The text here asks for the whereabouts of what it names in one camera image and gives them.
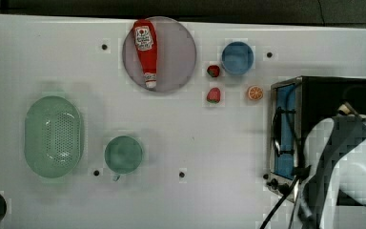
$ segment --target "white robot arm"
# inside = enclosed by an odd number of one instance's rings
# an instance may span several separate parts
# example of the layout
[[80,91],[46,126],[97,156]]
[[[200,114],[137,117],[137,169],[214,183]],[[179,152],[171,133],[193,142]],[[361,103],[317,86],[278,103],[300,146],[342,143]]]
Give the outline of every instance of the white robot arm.
[[366,121],[347,118],[322,120],[306,139],[304,155],[310,173],[298,185],[295,201],[302,229],[337,228],[338,190],[366,207]]

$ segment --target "blue bowl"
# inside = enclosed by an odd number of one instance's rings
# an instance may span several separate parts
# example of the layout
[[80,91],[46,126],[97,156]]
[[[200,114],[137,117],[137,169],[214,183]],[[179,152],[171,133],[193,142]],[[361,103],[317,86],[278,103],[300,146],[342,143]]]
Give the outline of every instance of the blue bowl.
[[230,74],[244,74],[254,63],[254,52],[243,42],[233,42],[222,52],[222,66]]

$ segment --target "black toaster oven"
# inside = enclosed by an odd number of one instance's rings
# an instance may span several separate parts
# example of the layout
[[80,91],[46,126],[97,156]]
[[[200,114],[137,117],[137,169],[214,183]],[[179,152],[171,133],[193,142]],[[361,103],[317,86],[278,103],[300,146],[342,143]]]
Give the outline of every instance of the black toaster oven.
[[300,163],[308,133],[322,119],[337,115],[344,96],[366,115],[366,90],[358,87],[361,84],[366,79],[300,76],[272,85],[270,173],[265,177],[269,190],[281,196],[288,190],[294,167],[304,166]]

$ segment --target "gray plate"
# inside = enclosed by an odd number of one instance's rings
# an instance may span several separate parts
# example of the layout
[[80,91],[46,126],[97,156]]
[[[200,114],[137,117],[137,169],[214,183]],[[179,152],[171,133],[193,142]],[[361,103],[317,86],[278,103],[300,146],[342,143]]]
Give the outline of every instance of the gray plate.
[[[193,74],[196,59],[193,37],[182,24],[171,18],[157,16],[148,20],[155,27],[158,44],[157,82],[156,88],[151,91],[164,93],[177,90]],[[124,41],[123,62],[130,78],[147,89],[131,31]]]

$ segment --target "red strawberry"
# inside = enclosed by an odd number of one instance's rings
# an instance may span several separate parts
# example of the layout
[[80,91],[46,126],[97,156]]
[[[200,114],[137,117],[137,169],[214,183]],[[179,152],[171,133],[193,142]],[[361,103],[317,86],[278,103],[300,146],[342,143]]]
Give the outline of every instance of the red strawberry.
[[218,88],[212,88],[207,94],[207,101],[211,103],[219,103],[221,101],[221,91]]
[[211,77],[219,77],[219,67],[217,65],[211,65],[210,67],[208,67],[207,69],[207,73],[211,76]]

